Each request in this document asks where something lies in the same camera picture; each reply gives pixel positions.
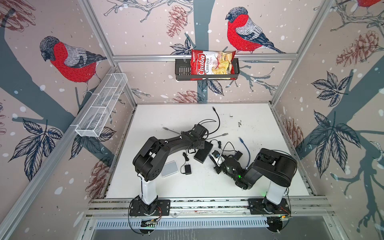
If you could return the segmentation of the black network switch box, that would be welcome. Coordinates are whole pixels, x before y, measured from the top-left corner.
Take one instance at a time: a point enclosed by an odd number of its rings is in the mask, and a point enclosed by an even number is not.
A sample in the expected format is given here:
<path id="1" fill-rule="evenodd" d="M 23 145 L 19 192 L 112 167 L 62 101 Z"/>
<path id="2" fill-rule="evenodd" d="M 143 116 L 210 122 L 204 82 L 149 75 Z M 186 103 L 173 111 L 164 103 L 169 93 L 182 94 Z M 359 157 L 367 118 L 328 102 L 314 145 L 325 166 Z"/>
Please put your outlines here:
<path id="1" fill-rule="evenodd" d="M 198 161 L 199 163 L 203 164 L 205 162 L 206 158 L 208 157 L 208 155 L 210 154 L 210 151 L 212 150 L 212 148 L 213 148 L 213 144 L 205 141 L 204 148 L 198 149 L 198 151 L 194 155 L 194 159 L 196 161 Z"/>

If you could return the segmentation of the black power adapter with cord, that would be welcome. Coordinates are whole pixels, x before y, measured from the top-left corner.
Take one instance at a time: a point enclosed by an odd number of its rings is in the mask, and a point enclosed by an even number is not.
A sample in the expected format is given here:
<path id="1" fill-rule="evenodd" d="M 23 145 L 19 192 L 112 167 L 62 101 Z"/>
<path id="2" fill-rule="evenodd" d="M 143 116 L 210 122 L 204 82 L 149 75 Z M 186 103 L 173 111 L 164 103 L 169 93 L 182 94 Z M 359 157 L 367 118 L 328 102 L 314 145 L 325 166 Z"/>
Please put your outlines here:
<path id="1" fill-rule="evenodd" d="M 181 174 L 183 175 L 190 175 L 192 173 L 192 169 L 191 169 L 191 165 L 189 165 L 189 158 L 188 158 L 188 154 L 186 152 L 183 153 L 183 157 L 185 159 L 185 162 L 184 164 L 181 166 Z"/>

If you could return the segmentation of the white small switch box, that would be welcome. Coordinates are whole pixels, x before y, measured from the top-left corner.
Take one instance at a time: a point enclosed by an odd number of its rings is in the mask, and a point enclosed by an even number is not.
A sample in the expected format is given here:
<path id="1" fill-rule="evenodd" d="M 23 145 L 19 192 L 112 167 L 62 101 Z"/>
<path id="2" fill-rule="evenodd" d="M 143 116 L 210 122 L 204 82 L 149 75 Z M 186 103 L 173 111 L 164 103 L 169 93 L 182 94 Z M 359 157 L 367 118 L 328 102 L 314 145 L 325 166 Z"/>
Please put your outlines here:
<path id="1" fill-rule="evenodd" d="M 163 178 L 171 176 L 179 172 L 179 167 L 176 161 L 166 163 L 162 169 L 161 176 Z"/>

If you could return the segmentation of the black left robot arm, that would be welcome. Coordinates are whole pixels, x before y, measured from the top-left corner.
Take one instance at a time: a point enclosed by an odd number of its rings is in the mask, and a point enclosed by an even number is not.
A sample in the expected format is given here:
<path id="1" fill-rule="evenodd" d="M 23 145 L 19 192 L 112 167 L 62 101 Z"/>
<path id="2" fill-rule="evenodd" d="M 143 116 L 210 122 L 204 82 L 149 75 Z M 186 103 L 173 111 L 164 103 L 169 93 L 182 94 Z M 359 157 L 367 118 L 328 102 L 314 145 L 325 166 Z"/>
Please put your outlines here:
<path id="1" fill-rule="evenodd" d="M 138 201 L 145 214 L 152 214 L 157 208 L 158 194 L 155 179 L 162 172 L 169 155 L 184 150 L 200 150 L 205 147 L 209 131 L 196 124 L 186 132 L 170 139 L 149 138 L 133 159 L 133 165 L 141 178 L 141 194 Z"/>

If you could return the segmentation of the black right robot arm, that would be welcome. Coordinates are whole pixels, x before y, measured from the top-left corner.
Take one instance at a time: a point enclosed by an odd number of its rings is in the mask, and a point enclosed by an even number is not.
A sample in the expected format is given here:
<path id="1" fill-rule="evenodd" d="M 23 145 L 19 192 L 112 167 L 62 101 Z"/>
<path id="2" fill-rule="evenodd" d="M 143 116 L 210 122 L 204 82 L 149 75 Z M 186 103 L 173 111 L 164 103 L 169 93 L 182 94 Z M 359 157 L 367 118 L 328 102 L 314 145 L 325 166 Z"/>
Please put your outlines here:
<path id="1" fill-rule="evenodd" d="M 226 156 L 213 151 L 210 159 L 215 164 L 217 174 L 224 173 L 243 190 L 251 189 L 261 177 L 270 180 L 266 196 L 262 200 L 256 199 L 254 204 L 250 202 L 250 209 L 254 213 L 264 211 L 267 214 L 289 215 L 289 202 L 283 196 L 296 174 L 297 162 L 290 155 L 262 148 L 255 160 L 244 169 L 239 163 L 241 156 L 242 153 Z"/>

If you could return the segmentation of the red cassava chips bag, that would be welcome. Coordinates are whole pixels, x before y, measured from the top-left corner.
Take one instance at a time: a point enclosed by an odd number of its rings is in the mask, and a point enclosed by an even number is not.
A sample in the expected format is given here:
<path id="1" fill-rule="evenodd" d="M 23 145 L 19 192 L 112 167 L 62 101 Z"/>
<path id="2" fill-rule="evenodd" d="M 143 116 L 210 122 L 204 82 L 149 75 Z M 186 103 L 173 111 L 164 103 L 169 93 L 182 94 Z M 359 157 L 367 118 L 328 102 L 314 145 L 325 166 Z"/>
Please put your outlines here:
<path id="1" fill-rule="evenodd" d="M 234 75 L 236 52 L 191 51 L 192 75 Z"/>

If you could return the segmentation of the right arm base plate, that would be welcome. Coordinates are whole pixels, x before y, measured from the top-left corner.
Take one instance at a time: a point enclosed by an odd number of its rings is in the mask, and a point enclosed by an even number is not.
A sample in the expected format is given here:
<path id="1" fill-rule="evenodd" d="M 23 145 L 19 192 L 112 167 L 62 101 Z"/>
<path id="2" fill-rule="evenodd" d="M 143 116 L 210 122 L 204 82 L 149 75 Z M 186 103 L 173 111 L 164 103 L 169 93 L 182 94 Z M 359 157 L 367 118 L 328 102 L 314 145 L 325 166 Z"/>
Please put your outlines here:
<path id="1" fill-rule="evenodd" d="M 268 201 L 266 198 L 256 198 L 248 199 L 248 209 L 251 212 L 251 215 L 290 215 L 291 209 L 290 205 L 286 199 L 282 199 L 280 204 L 275 205 L 271 201 Z"/>

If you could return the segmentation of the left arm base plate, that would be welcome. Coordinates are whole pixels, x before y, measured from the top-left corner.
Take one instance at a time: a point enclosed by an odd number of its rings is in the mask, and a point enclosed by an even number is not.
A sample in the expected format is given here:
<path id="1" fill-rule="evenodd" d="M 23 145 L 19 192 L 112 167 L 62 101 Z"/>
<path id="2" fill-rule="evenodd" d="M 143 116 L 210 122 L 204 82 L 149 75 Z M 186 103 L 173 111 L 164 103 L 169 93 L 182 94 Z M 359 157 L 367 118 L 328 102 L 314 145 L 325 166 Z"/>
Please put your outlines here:
<path id="1" fill-rule="evenodd" d="M 129 207 L 130 217 L 143 216 L 168 216 L 170 214 L 170 200 L 155 199 L 149 205 L 146 205 L 140 198 L 133 199 Z"/>

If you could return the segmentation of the black wall basket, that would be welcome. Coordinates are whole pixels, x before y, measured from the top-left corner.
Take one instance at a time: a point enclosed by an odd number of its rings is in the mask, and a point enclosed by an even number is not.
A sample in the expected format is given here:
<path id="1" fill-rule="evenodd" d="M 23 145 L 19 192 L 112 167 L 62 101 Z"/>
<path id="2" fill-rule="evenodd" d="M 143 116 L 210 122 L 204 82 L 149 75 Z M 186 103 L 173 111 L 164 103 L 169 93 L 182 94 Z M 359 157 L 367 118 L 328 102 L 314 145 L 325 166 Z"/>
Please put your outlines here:
<path id="1" fill-rule="evenodd" d="M 191 58 L 176 59 L 175 75 L 178 81 L 237 80 L 240 75 L 239 59 L 234 58 L 231 75 L 192 75 Z"/>

